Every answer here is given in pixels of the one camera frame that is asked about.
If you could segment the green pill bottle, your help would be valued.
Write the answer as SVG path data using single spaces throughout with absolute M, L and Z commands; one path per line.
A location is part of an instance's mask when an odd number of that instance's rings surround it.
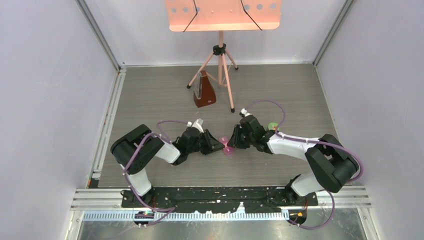
M 271 123 L 268 124 L 267 129 L 269 131 L 275 131 L 275 130 L 279 131 L 280 130 L 280 125 L 278 123 L 276 123 L 276 122 L 271 122 Z

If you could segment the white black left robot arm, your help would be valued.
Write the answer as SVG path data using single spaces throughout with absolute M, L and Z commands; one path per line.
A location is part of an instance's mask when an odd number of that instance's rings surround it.
M 214 138 L 208 129 L 188 126 L 176 140 L 167 141 L 162 135 L 141 124 L 116 140 L 110 152 L 121 166 L 135 202 L 141 207 L 148 207 L 154 197 L 146 166 L 153 158 L 178 166 L 192 153 L 209 155 L 224 148 L 225 145 Z

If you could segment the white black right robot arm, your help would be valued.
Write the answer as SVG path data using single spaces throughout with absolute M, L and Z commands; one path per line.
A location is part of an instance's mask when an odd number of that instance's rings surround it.
M 259 152 L 306 161 L 311 172 L 295 176 L 283 189 L 282 194 L 291 205 L 299 205 L 306 195 L 317 191 L 337 193 L 362 174 L 360 161 L 333 135 L 304 138 L 275 129 L 266 130 L 251 114 L 245 114 L 234 126 L 228 146 L 236 149 L 255 147 Z

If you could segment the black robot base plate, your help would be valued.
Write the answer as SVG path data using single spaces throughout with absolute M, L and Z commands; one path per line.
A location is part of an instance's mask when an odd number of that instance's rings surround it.
M 154 187 L 144 196 L 121 190 L 123 208 L 142 208 L 145 204 L 161 212 L 213 214 L 234 213 L 240 207 L 246 213 L 276 213 L 281 207 L 315 207 L 315 193 L 290 200 L 283 187 Z

